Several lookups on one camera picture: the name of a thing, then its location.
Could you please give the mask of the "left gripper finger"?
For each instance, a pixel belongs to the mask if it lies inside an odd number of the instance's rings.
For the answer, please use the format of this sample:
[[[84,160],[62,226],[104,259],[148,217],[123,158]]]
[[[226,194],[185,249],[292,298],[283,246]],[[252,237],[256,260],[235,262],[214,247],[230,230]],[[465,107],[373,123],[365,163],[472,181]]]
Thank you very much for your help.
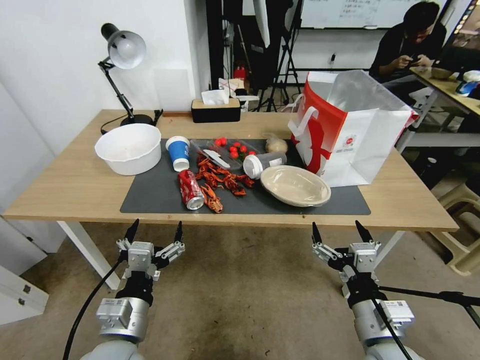
[[[161,270],[175,261],[186,250],[182,229],[182,221],[177,225],[173,242],[164,247],[155,246],[154,265]]]
[[[116,241],[116,246],[119,249],[119,259],[127,259],[128,251],[131,248],[134,238],[136,236],[140,220],[137,218],[131,226],[126,230],[123,238]]]

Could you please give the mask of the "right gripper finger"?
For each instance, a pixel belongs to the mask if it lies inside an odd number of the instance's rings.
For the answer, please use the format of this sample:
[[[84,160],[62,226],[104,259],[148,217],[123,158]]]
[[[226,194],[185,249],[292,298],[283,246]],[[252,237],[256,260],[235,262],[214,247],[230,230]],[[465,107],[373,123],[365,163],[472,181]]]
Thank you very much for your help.
[[[315,222],[312,223],[312,252],[330,268],[343,268],[344,256],[337,250],[326,245]]]
[[[378,255],[378,250],[382,243],[375,241],[373,236],[358,220],[355,221],[357,232],[362,240],[361,243],[355,245],[355,252],[357,256],[363,259],[375,260]]]

